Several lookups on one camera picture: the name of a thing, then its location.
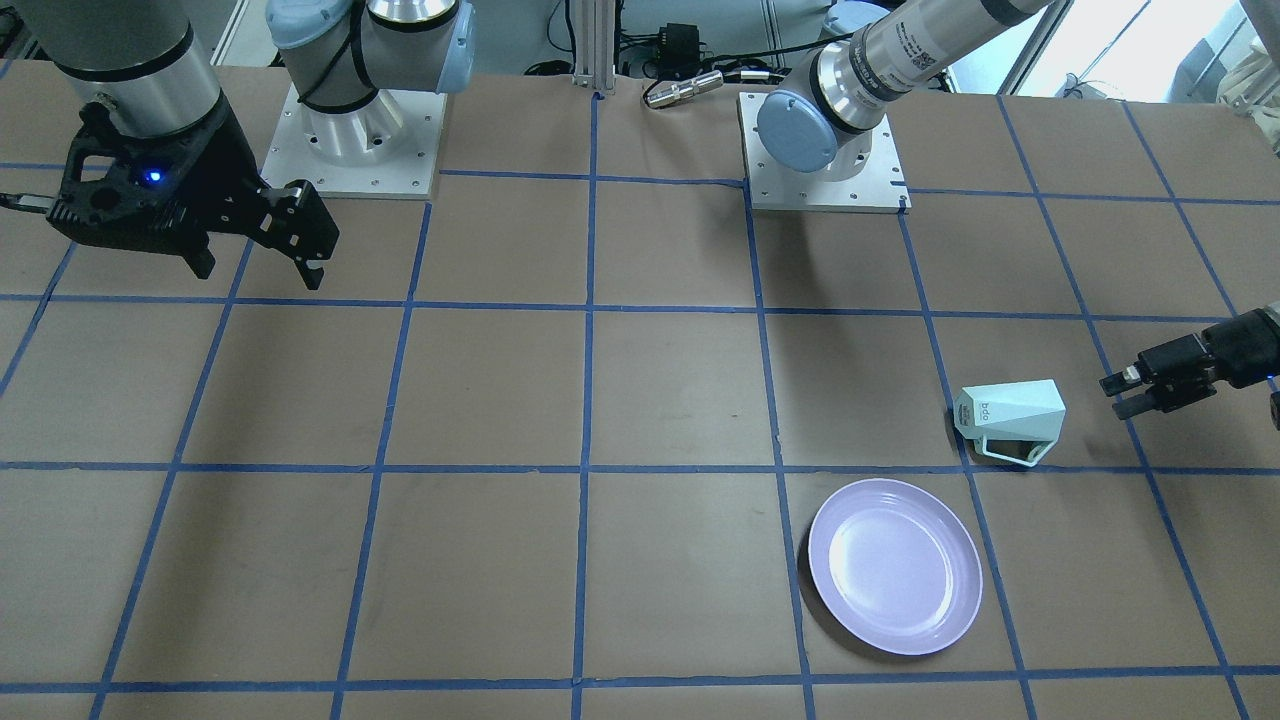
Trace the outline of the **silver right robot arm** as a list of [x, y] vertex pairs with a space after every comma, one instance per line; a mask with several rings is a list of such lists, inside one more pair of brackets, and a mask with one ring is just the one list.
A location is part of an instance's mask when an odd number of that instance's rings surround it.
[[[317, 183], [275, 187], [178, 1], [17, 1], [78, 94], [81, 126], [51, 196], [4, 193], [76, 243], [182, 259], [201, 279], [211, 233], [293, 261], [316, 290], [339, 228]], [[408, 132], [396, 91], [457, 94], [474, 68], [471, 1], [270, 1], [273, 44], [325, 163], [374, 164]]]

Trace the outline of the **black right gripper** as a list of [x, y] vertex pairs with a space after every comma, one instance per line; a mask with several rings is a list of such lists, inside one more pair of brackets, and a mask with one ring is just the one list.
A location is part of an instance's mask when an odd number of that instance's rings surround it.
[[123, 135], [97, 99], [79, 117], [46, 214], [56, 231], [91, 247], [182, 258], [201, 281], [216, 265], [209, 233], [242, 234], [320, 288], [338, 224], [310, 181], [266, 187], [224, 94], [192, 126], [155, 138]]

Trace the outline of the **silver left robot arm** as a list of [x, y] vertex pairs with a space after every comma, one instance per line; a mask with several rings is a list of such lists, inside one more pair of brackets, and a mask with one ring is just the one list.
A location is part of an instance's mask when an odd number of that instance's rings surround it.
[[[768, 158], [815, 174], [868, 138], [895, 102], [938, 72], [1029, 20], [1039, 1], [905, 1], [845, 33], [806, 45], [805, 58], [768, 92], [744, 126]], [[1114, 413], [1128, 420], [1172, 413], [1277, 377], [1277, 305], [1243, 313], [1138, 354], [1100, 380]]]

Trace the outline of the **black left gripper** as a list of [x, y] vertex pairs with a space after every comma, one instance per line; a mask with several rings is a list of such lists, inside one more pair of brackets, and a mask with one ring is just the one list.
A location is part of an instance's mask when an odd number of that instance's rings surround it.
[[1106, 396], [1146, 386], [1143, 393], [1114, 405], [1117, 419], [1149, 411], [1174, 413], [1216, 395], [1225, 382], [1243, 389], [1274, 378], [1279, 370], [1277, 306], [1266, 305], [1226, 322], [1140, 352], [1140, 368], [1100, 380]]

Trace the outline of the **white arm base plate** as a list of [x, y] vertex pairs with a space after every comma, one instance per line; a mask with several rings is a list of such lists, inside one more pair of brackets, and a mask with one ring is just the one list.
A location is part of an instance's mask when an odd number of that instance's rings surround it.
[[429, 200], [447, 94], [383, 90], [367, 106], [325, 114], [289, 88], [262, 164], [276, 187], [307, 179], [325, 199]]
[[913, 201], [883, 117], [849, 136], [794, 92], [739, 95], [750, 206], [778, 211], [900, 213]]

